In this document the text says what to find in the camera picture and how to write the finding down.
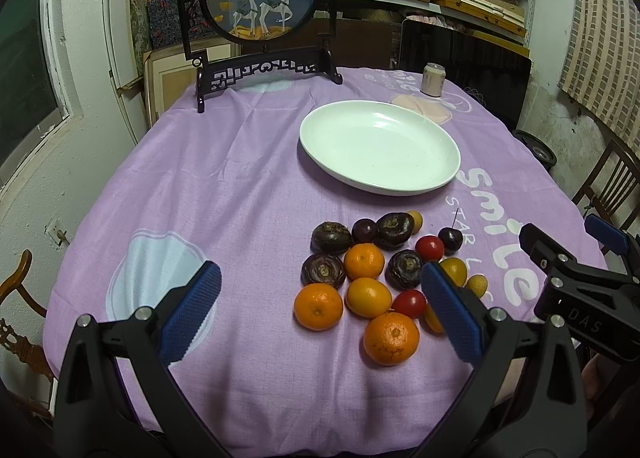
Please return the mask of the person's right hand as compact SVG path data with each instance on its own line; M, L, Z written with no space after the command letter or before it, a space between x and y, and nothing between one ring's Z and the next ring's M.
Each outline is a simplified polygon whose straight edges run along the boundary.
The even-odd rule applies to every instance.
M593 353L582 370L588 432L639 429L639 364L617 364Z

